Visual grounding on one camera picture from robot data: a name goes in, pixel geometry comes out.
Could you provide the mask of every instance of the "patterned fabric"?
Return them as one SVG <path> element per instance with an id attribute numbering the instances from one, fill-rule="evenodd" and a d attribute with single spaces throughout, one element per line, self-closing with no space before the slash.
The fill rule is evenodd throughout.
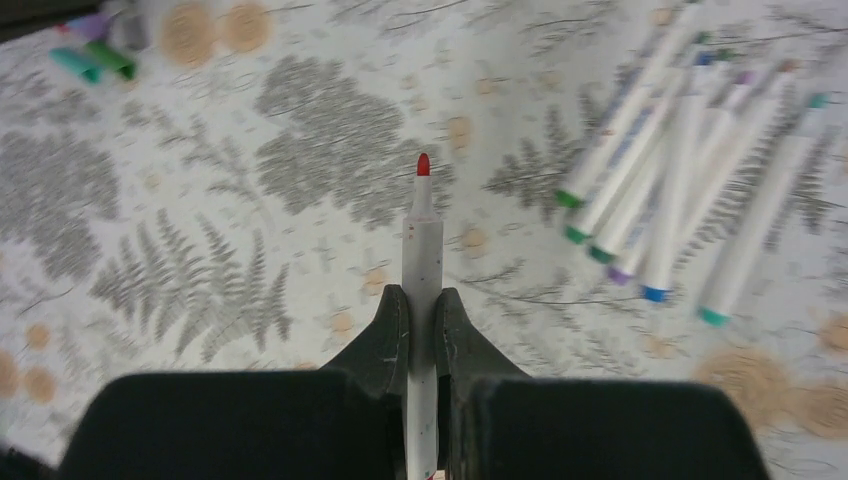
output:
<path id="1" fill-rule="evenodd" d="M 803 78 L 661 307 L 562 238 L 552 192 L 671 4 L 262 2 L 144 3 L 156 41 L 132 83 L 82 85 L 50 63 L 73 42 L 53 31 L 0 46 L 0 434 L 56 462 L 115 377 L 321 365 L 400 281 L 426 151 L 446 286 L 513 361 L 717 385 L 775 478 L 844 478 L 844 132 L 807 160 L 731 324 L 693 315 L 794 121 L 789 96 L 848 78 L 844 2 L 705 0 L 711 44 L 740 66 L 797 56 Z"/>

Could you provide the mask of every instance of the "tabletop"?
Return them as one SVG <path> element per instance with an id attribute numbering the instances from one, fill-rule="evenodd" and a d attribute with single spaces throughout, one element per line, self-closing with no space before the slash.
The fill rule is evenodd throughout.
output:
<path id="1" fill-rule="evenodd" d="M 739 68 L 793 57 L 799 90 L 833 91 L 833 128 L 721 328 L 694 315 L 701 286 L 778 139 L 736 172 L 662 306 L 563 238 L 553 196 L 670 2 L 145 2 L 137 78 L 96 86 L 47 56 L 73 38 L 0 46 L 0 434 L 57 462 L 118 376 L 320 366 L 400 282 L 427 152 L 445 285 L 510 359 L 717 385 L 775 478 L 843 478 L 848 4 L 704 4 Z"/>

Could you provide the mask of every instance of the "red marker tip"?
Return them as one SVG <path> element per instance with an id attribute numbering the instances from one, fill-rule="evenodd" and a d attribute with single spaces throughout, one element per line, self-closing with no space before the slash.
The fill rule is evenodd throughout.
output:
<path id="1" fill-rule="evenodd" d="M 430 157 L 428 157 L 426 153 L 422 153 L 421 156 L 418 157 L 418 176 L 430 176 Z"/>

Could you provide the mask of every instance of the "blue marker tip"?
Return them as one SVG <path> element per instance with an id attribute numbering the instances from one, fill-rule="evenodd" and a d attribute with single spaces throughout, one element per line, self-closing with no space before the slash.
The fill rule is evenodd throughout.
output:
<path id="1" fill-rule="evenodd" d="M 701 318 L 704 319 L 705 322 L 715 327 L 720 327 L 724 325 L 724 323 L 727 322 L 727 320 L 730 318 L 729 315 L 722 315 L 708 308 L 701 308 L 698 313 L 701 315 Z"/>
<path id="2" fill-rule="evenodd" d="M 810 99 L 810 108 L 824 108 L 827 105 L 827 94 L 817 93 Z"/>
<path id="3" fill-rule="evenodd" d="M 645 297 L 646 300 L 650 300 L 654 303 L 662 303 L 665 301 L 665 294 L 668 293 L 668 290 L 645 287 L 642 292 L 642 296 Z"/>
<path id="4" fill-rule="evenodd" d="M 715 60 L 713 52 L 701 52 L 698 54 L 698 58 L 695 59 L 695 65 L 709 65 L 713 63 L 713 60 Z"/>

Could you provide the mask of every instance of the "purple marker cap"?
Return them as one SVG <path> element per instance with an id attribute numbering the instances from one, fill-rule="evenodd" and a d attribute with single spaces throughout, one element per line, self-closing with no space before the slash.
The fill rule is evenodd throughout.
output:
<path id="1" fill-rule="evenodd" d="M 103 14 L 77 18 L 65 25 L 88 41 L 103 40 L 109 33 L 109 17 Z"/>
<path id="2" fill-rule="evenodd" d="M 754 83 L 754 72 L 746 70 L 736 77 L 736 85 L 750 85 Z"/>
<path id="3" fill-rule="evenodd" d="M 616 270 L 614 267 L 609 267 L 607 269 L 607 276 L 616 285 L 627 285 L 627 282 L 633 278 L 633 275 L 628 275 L 621 270 Z"/>

